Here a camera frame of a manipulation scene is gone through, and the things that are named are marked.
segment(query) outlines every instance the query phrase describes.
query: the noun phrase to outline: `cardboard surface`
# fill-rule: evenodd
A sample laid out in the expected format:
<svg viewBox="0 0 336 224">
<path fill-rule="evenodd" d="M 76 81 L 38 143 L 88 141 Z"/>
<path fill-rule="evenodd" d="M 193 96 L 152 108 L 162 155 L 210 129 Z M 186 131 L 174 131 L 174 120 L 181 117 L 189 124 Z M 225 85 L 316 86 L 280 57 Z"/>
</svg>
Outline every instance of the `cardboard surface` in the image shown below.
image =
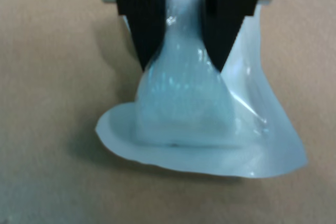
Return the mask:
<svg viewBox="0 0 336 224">
<path fill-rule="evenodd" d="M 141 75 L 113 5 L 0 0 L 0 223 L 334 223 L 336 2 L 274 0 L 262 65 L 310 164 L 249 180 L 108 153 L 94 132 Z"/>
</svg>

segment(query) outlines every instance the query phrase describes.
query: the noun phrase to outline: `plastic bag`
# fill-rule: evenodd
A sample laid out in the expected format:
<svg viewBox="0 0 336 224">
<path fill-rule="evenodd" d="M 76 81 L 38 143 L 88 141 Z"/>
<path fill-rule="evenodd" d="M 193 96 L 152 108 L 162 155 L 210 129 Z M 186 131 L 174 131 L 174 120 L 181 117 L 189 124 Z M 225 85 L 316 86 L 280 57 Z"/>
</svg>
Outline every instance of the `plastic bag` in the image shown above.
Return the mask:
<svg viewBox="0 0 336 224">
<path fill-rule="evenodd" d="M 270 177 L 307 163 L 260 63 L 260 6 L 222 73 L 202 41 L 200 0 L 167 0 L 167 29 L 136 102 L 100 119 L 104 145 L 127 159 L 185 172 Z"/>
</svg>

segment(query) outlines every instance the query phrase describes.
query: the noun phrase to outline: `brown table surface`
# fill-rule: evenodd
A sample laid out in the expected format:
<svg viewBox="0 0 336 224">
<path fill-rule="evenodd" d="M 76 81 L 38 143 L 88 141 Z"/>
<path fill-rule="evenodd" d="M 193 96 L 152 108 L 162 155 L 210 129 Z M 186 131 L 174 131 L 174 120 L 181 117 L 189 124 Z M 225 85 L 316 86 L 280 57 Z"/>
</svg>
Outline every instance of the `brown table surface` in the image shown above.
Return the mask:
<svg viewBox="0 0 336 224">
<path fill-rule="evenodd" d="M 336 0 L 274 0 L 262 64 L 310 164 L 272 179 L 108 153 L 99 116 L 141 75 L 101 0 L 0 0 L 0 223 L 336 223 Z"/>
</svg>

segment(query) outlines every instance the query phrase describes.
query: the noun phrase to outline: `clear plastic bag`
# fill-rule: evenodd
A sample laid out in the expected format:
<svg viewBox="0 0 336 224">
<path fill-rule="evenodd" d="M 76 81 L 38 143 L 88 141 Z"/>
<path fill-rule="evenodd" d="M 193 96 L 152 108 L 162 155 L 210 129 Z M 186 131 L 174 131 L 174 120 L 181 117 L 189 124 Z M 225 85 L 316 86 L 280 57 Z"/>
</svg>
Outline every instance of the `clear plastic bag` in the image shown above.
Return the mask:
<svg viewBox="0 0 336 224">
<path fill-rule="evenodd" d="M 167 0 L 167 29 L 135 103 L 99 121 L 116 154 L 185 172 L 270 177 L 307 163 L 260 63 L 260 6 L 246 17 L 222 73 L 202 41 L 200 0 Z"/>
</svg>

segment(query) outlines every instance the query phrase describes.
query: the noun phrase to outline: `transparent plastic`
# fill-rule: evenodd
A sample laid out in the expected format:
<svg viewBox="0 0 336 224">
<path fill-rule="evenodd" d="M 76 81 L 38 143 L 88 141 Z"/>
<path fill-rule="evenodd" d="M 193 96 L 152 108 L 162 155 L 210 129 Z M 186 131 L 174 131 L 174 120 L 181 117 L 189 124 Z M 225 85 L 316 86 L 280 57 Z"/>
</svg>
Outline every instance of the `transparent plastic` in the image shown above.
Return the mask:
<svg viewBox="0 0 336 224">
<path fill-rule="evenodd" d="M 201 0 L 167 0 L 159 57 L 135 103 L 99 120 L 103 144 L 124 158 L 184 172 L 270 177 L 307 163 L 301 140 L 260 63 L 260 6 L 241 27 L 222 73 L 202 41 Z"/>
</svg>

